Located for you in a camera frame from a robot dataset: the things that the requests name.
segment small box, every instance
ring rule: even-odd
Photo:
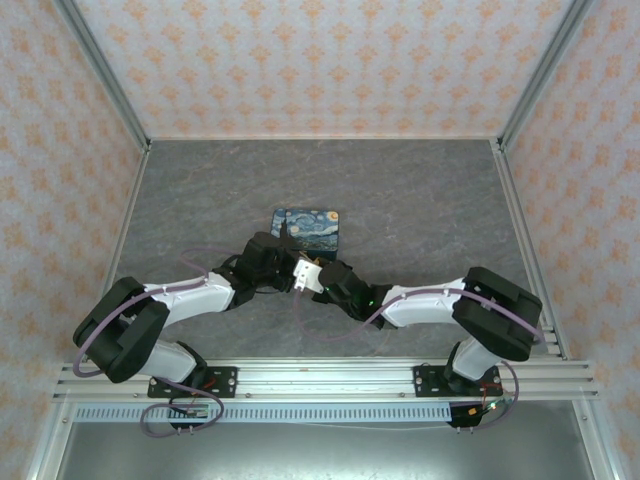
[[[287,231],[312,260],[317,257],[335,260],[338,255],[338,221],[333,210],[278,208],[273,212],[271,234],[280,237],[280,225],[287,221]]]

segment orange floral wallpaper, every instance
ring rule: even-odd
[[[510,152],[555,306],[640,472],[640,9],[592,7]]]
[[[80,0],[147,134],[496,136],[570,0]]]
[[[51,0],[0,3],[0,470],[25,478],[140,153]]]

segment aluminum frame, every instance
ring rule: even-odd
[[[105,290],[115,276],[117,261],[126,235],[131,212],[148,159],[150,141],[133,110],[125,92],[110,68],[86,21],[74,0],[54,0],[61,15],[78,38],[89,62],[105,85],[111,100],[120,113],[129,132],[144,150],[140,169],[124,215],[123,226],[115,247],[113,262],[105,280]],[[537,262],[522,207],[513,184],[513,178],[504,152],[516,138],[520,128],[533,109],[537,98],[552,74],[555,65],[574,33],[581,24],[593,0],[574,0],[563,19],[553,41],[545,51],[524,94],[512,113],[499,141],[490,139],[496,166],[507,198],[509,211],[523,255],[527,276],[534,292],[541,296],[546,306],[542,324],[545,337],[551,344],[547,356],[535,358],[516,366],[522,380],[522,400],[570,400],[585,444],[596,480],[623,480],[620,459],[613,448],[611,433],[604,418],[604,408],[598,399],[597,384],[593,381],[587,362],[569,361],[566,337],[556,321],[552,304],[545,287],[545,280]],[[319,399],[332,402],[355,402],[363,398],[374,402],[415,401],[410,367],[423,362],[444,364],[443,359],[227,359],[218,364],[235,364],[243,368],[245,385],[239,385],[239,398],[233,402],[285,402]],[[144,402],[146,379],[134,377],[131,384],[114,385],[106,378],[76,379],[69,377],[70,366],[65,365],[56,386],[54,403],[45,421],[44,432],[36,449],[29,479],[56,478],[71,434],[74,412],[79,402],[100,398],[118,402]],[[505,387],[513,387],[505,377]]]
[[[84,19],[84,16],[82,15],[80,8],[78,8],[75,0],[53,1],[58,7],[60,15],[67,22],[69,29],[78,40],[87,60],[93,67],[93,70],[96,72],[96,75],[111,98],[114,107],[124,121],[127,130],[129,130],[129,133],[140,148],[142,150],[146,149],[149,145],[149,138],[142,127],[142,123],[140,123],[135,110],[127,98],[127,94],[124,92],[124,89],[120,85],[115,73],[113,73],[109,62],[107,61],[107,57],[102,52],[102,49],[98,45],[93,33],[91,33],[91,29]]]
[[[538,63],[538,66],[533,72],[529,83],[525,87],[520,100],[518,100],[500,136],[499,143],[502,150],[507,151],[518,136],[518,132],[533,111],[533,107],[544,90],[547,81],[562,58],[562,54],[571,43],[578,28],[582,25],[582,19],[593,3],[593,0],[574,0],[569,6],[558,31],[542,55],[540,63]]]
[[[428,363],[445,365],[446,359],[402,358],[227,358],[212,366],[238,367],[236,397],[225,402],[415,402],[412,368]],[[559,358],[532,358],[514,363],[520,381],[520,399],[582,400],[598,397],[589,362]],[[83,369],[95,369],[87,363]],[[503,385],[513,391],[509,371],[500,367]],[[134,375],[113,384],[106,377],[78,378],[72,366],[62,368],[53,402],[148,402],[149,377]],[[420,398],[421,402],[481,400],[479,397]]]

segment black bracket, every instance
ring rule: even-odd
[[[237,367],[207,367],[204,372],[204,383],[198,390],[211,393],[218,398],[235,398],[237,386]],[[190,398],[192,395],[152,377],[149,380],[147,396],[149,398]]]
[[[460,392],[453,390],[449,386],[449,382],[445,379],[445,368],[445,365],[420,365],[413,367],[413,387],[416,391],[416,397],[460,397]],[[465,392],[465,396],[484,396],[485,391],[483,384],[488,385],[486,396],[502,396],[502,387],[495,386],[502,385],[498,367],[492,367],[487,370],[480,380],[469,386]]]

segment gray tabletop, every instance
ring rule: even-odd
[[[482,265],[527,286],[490,144],[480,140],[154,142],[117,274],[142,283],[195,277],[178,261],[182,250],[240,252],[254,232],[269,230],[278,207],[338,211],[338,258],[369,283],[442,283]],[[196,259],[212,268],[224,257]],[[257,296],[174,324],[162,338],[212,358],[445,357],[466,337],[456,325],[415,325],[318,342],[296,327],[292,302],[293,294]],[[323,336],[359,325],[309,298],[301,311]]]

